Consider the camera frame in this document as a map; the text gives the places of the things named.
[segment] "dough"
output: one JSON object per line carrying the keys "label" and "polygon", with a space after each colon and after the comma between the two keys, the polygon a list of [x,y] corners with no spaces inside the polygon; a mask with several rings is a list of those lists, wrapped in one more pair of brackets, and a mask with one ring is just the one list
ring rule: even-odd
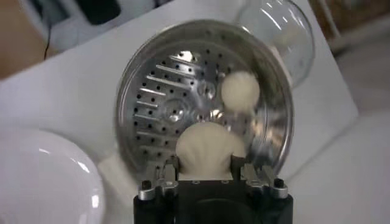
{"label": "dough", "polygon": [[257,79],[248,72],[228,75],[222,83],[221,97],[225,106],[241,113],[250,113],[260,96]]}
{"label": "dough", "polygon": [[196,123],[187,128],[176,144],[180,160],[180,179],[231,179],[230,157],[245,157],[245,145],[234,133],[213,122]]}

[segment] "white tabletop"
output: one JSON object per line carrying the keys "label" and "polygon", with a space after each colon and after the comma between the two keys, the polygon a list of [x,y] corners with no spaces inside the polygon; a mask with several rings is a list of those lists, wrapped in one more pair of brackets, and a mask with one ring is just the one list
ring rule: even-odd
{"label": "white tabletop", "polygon": [[[282,169],[291,177],[357,117],[356,106],[307,0],[316,58],[293,90],[295,133]],[[232,22],[236,0],[175,0],[0,83],[0,124],[37,127],[74,141],[101,161],[115,149],[116,88],[135,51],[166,26],[197,18]]]}

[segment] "perforated metal plate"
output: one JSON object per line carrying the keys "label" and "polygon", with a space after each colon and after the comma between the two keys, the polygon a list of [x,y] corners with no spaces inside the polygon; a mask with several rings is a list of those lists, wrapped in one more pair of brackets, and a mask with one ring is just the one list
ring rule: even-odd
{"label": "perforated metal plate", "polygon": [[[235,71],[248,71],[259,82],[260,98],[250,114],[229,111],[221,100],[223,79]],[[133,57],[119,89],[116,124],[132,168],[162,164],[175,155],[187,127],[212,121],[241,136],[255,163],[278,170],[292,116],[288,83],[264,45],[238,27],[195,21],[164,31]]]}

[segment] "white plate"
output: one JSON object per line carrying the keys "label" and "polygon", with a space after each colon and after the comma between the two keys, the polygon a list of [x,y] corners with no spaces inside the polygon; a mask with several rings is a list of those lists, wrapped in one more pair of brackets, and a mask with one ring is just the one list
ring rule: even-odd
{"label": "white plate", "polygon": [[99,224],[104,189],[95,165],[52,133],[0,130],[1,224]]}

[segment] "black cable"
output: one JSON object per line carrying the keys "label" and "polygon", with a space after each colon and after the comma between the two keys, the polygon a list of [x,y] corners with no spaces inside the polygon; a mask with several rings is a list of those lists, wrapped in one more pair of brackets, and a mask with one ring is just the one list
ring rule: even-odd
{"label": "black cable", "polygon": [[49,50],[49,46],[50,46],[50,39],[51,39],[51,24],[50,24],[50,21],[48,21],[48,42],[46,43],[46,47],[44,49],[43,60],[46,60],[46,57],[48,56],[48,50]]}

